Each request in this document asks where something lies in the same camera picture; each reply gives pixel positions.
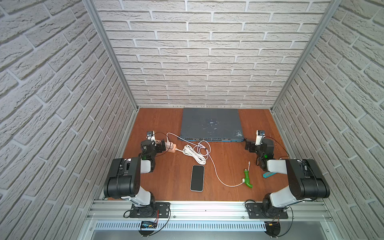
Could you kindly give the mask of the green pipe tee fitting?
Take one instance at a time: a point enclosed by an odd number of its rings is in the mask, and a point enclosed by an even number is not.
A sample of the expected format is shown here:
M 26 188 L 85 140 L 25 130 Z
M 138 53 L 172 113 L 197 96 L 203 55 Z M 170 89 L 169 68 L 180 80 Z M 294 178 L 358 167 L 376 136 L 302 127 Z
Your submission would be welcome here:
M 245 174 L 245 177 L 242 179 L 243 184 L 245 184 L 248 188 L 252 189 L 253 185 L 251 184 L 251 181 L 250 181 L 249 170 L 245 169 L 244 174 Z

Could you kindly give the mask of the black smartphone grey case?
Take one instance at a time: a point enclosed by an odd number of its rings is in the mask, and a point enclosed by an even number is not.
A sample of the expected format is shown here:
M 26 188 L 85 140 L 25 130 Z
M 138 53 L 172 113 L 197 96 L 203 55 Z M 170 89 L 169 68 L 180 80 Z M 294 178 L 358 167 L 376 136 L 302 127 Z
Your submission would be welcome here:
M 204 190 L 205 167 L 194 165 L 192 168 L 190 190 L 193 192 L 202 192 Z

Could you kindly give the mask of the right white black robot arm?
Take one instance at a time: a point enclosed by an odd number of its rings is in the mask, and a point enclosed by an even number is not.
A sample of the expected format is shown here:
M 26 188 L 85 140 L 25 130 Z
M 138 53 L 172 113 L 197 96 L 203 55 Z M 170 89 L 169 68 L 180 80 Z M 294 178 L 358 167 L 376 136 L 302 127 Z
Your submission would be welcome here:
M 318 164 L 312 159 L 273 159 L 272 140 L 251 142 L 246 140 L 245 149 L 257 154 L 257 166 L 264 172 L 283 174 L 288 177 L 288 186 L 273 193 L 266 194 L 262 203 L 251 207 L 252 214 L 261 214 L 265 219 L 287 219 L 287 207 L 303 201 L 326 199 L 331 188 L 323 176 Z

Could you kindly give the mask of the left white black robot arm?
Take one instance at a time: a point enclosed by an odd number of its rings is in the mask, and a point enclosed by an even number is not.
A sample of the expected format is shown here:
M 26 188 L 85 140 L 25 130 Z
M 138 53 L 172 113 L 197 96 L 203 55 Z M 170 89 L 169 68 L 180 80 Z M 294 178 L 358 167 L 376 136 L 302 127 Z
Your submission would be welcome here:
M 152 173 L 156 166 L 155 156 L 165 150 L 164 141 L 145 140 L 141 142 L 141 153 L 137 157 L 112 160 L 104 195 L 132 203 L 124 218 L 154 218 L 166 212 L 166 207 L 156 203 L 153 193 L 141 187 L 141 174 Z

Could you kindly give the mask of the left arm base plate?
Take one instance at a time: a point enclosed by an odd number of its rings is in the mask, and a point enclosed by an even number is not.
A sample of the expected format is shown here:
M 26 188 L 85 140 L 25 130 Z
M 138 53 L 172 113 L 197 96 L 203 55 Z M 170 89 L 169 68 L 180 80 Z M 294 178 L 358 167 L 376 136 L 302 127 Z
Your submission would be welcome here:
M 127 218 L 160 218 L 167 219 L 170 215 L 170 206 L 169 202 L 156 202 L 148 206 L 135 207 L 132 206 L 130 209 L 130 214 L 127 215 Z

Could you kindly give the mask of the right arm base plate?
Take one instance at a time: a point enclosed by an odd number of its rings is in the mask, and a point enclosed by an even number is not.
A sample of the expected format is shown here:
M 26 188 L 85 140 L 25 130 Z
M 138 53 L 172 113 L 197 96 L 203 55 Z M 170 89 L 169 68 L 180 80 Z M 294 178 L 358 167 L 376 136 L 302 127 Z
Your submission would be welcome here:
M 263 203 L 245 202 L 245 208 L 249 219 L 283 219 L 289 218 L 286 209 L 265 207 Z

